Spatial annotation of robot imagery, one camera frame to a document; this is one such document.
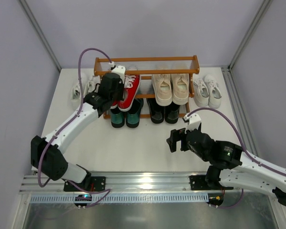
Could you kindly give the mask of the beige lace sneaker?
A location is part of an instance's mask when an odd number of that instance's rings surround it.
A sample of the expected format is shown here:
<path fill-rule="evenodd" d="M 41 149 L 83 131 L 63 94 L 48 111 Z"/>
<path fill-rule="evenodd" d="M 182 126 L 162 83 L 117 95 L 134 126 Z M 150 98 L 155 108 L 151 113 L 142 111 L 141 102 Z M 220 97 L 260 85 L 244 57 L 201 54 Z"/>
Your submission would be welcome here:
<path fill-rule="evenodd" d="M 177 105 L 185 105 L 189 97 L 189 74 L 171 74 L 172 100 Z"/>
<path fill-rule="evenodd" d="M 155 100 L 160 106 L 168 106 L 172 102 L 172 86 L 170 74 L 153 74 L 152 85 Z"/>

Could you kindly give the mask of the green loafer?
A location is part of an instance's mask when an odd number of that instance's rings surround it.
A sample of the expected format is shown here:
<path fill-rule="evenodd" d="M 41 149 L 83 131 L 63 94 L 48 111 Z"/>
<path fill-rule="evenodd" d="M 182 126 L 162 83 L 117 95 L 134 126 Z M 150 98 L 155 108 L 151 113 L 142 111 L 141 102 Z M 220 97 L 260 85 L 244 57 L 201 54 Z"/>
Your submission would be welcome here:
<path fill-rule="evenodd" d="M 134 99 L 129 111 L 126 112 L 126 125 L 129 128 L 136 128 L 140 123 L 140 115 L 143 107 L 143 99 Z"/>
<path fill-rule="evenodd" d="M 124 112 L 119 110 L 119 108 L 114 108 L 110 110 L 110 119 L 112 127 L 121 128 L 124 126 L 125 123 Z"/>

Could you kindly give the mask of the black loafer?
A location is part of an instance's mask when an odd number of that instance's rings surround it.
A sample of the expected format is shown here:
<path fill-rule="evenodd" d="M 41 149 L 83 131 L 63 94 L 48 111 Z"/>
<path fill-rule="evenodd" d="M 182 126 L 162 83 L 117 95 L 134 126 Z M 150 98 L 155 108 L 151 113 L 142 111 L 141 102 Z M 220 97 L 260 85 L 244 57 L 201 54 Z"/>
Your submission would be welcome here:
<path fill-rule="evenodd" d="M 169 124 L 176 124 L 179 119 L 180 105 L 171 103 L 164 108 L 164 119 Z"/>
<path fill-rule="evenodd" d="M 154 124 L 160 124 L 164 121 L 164 107 L 160 106 L 155 98 L 147 98 L 150 119 Z"/>

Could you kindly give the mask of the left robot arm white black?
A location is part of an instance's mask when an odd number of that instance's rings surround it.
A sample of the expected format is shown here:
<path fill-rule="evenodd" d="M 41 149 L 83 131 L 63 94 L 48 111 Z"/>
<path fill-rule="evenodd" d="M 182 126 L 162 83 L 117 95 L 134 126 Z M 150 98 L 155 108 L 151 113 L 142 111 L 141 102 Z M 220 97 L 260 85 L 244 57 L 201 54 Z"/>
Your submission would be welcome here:
<path fill-rule="evenodd" d="M 45 137 L 31 140 L 31 165 L 38 174 L 56 181 L 63 179 L 87 189 L 91 174 L 85 168 L 67 162 L 63 154 L 71 142 L 92 122 L 123 96 L 125 74 L 111 71 L 101 80 L 96 92 L 88 93 L 83 103 L 58 128 Z"/>

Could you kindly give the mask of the red canvas shoe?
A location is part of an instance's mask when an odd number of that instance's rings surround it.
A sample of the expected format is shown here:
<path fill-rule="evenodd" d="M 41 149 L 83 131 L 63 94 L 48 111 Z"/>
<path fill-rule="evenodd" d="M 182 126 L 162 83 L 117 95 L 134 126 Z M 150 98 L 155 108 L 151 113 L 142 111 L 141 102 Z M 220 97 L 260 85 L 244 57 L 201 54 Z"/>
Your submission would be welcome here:
<path fill-rule="evenodd" d="M 115 109 L 118 107 L 118 102 L 117 101 L 114 101 L 110 107 L 110 109 Z"/>
<path fill-rule="evenodd" d="M 124 82 L 123 99 L 118 102 L 122 112 L 130 110 L 140 86 L 140 75 L 126 75 Z"/>

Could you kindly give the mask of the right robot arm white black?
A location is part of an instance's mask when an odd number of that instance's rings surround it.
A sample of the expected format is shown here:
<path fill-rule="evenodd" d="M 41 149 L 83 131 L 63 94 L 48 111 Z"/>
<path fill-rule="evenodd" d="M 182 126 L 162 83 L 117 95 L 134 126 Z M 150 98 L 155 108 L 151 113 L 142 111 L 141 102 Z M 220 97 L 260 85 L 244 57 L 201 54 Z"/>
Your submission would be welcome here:
<path fill-rule="evenodd" d="M 286 177 L 270 170 L 264 160 L 257 163 L 257 157 L 246 154 L 241 146 L 215 141 L 200 129 L 174 129 L 166 141 L 171 152 L 180 142 L 181 151 L 191 151 L 210 163 L 205 175 L 190 176 L 192 190 L 249 189 L 274 197 L 286 207 Z"/>

